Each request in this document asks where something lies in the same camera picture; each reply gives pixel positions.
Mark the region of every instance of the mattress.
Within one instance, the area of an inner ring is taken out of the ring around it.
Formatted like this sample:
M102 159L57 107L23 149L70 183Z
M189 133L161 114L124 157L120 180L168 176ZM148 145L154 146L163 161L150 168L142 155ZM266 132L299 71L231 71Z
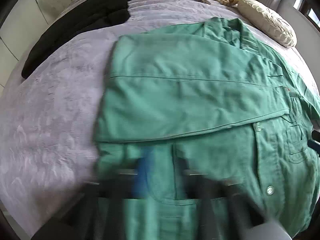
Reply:
M85 0L73 0L62 15ZM132 0L130 19L81 33L23 80L24 53L0 98L0 199L32 236L71 197L94 179L98 158L93 127L105 88L109 55L119 36L211 17L240 18L257 39L278 51L314 93L318 89L295 48L285 48L215 1Z

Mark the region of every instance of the shirt pocket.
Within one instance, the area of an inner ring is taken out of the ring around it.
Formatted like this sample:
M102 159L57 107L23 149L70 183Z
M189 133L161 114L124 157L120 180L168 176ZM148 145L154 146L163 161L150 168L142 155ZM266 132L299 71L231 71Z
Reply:
M285 114L282 118L285 120L284 125L284 141L286 144L287 159L292 163L303 162L307 158L307 129L301 123L302 107L300 95L297 93L289 93L291 108L289 114Z

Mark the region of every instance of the tile grout line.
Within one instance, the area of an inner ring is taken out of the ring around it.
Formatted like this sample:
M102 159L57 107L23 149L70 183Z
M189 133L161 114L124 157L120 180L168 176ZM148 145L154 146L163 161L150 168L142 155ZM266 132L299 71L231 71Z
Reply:
M0 36L0 40L3 42L3 44L4 44L5 47L8 49L8 51L10 51L10 53L12 54L12 56L14 56L16 60L18 60L17 57L16 57L16 56L12 53L12 51L8 48L7 44L4 43L3 39L1 38L1 36Z
M43 18L44 18L45 22L47 23L47 25L49 25L49 23L47 22L47 19L44 17L44 15L43 15L43 13L42 13L42 10L40 9L40 6L39 6L39 4L38 4L38 1L37 1L37 0L36 0L36 3L37 3L37 5L38 5L38 8L39 8L39 10L40 10L40 12L41 12L41 14L42 14L42 16L43 16Z

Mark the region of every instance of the green jacket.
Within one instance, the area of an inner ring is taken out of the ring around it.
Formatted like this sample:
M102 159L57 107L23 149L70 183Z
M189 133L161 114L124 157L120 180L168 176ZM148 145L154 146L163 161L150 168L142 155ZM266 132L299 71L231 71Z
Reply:
M197 201L185 199L177 157L240 182L291 236L308 226L320 177L307 140L320 100L241 20L122 36L109 75L95 134L99 176L148 156L144 199L127 201L128 240L194 239ZM224 200L212 203L228 239Z

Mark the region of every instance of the window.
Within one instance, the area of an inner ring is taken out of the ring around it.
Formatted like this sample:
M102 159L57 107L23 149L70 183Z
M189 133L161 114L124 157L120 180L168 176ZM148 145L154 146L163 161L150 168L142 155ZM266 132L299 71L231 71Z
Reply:
M320 31L320 15L317 15L306 0L296 0L293 5Z

